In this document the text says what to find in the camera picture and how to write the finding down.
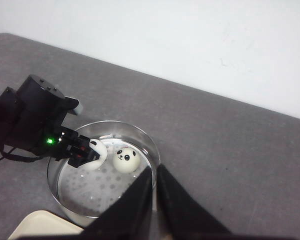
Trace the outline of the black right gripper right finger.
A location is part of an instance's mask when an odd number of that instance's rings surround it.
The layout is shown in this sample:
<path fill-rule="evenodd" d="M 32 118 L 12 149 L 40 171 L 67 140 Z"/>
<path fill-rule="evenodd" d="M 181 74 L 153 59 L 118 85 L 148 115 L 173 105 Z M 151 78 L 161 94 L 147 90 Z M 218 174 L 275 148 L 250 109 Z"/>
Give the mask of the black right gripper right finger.
<path fill-rule="evenodd" d="M 176 240 L 216 240 L 232 232 L 198 204 L 165 165 L 157 168 L 157 197 L 167 228 Z"/>

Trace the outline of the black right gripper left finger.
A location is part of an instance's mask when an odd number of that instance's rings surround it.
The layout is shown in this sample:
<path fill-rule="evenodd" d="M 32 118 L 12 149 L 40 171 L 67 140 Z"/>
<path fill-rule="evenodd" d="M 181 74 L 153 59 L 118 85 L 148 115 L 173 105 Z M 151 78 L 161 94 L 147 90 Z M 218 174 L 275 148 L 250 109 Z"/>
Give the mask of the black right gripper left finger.
<path fill-rule="evenodd" d="M 81 240 L 147 240 L 152 216 L 153 179 L 148 166 L 112 206 L 80 234 Z"/>

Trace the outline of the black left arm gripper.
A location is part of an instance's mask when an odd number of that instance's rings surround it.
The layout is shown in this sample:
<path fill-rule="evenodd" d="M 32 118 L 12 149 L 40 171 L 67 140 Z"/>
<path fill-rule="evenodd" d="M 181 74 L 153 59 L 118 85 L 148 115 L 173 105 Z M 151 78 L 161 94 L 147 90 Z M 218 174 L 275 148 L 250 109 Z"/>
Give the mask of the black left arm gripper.
<path fill-rule="evenodd" d="M 27 100 L 27 151 L 35 157 L 28 162 L 45 157 L 61 159 L 68 157 L 67 163 L 78 168 L 93 161 L 97 155 L 90 147 L 91 139 L 79 135 L 62 126 L 68 112 L 76 112 L 79 101 L 63 96 L 31 96 Z"/>

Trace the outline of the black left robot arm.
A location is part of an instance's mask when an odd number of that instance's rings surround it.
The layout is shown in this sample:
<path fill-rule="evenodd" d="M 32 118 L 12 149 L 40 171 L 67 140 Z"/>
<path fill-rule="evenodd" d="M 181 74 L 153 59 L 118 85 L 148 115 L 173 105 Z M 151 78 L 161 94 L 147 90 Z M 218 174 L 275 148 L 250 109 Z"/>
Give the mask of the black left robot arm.
<path fill-rule="evenodd" d="M 97 140 L 62 125 L 78 115 L 80 103 L 48 81 L 29 75 L 19 89 L 0 95 L 0 153 L 4 159 L 32 163 L 45 157 L 100 167 Z M 46 234 L 43 240 L 145 240 L 149 234 L 152 171 L 147 167 L 122 197 L 79 234 Z"/>

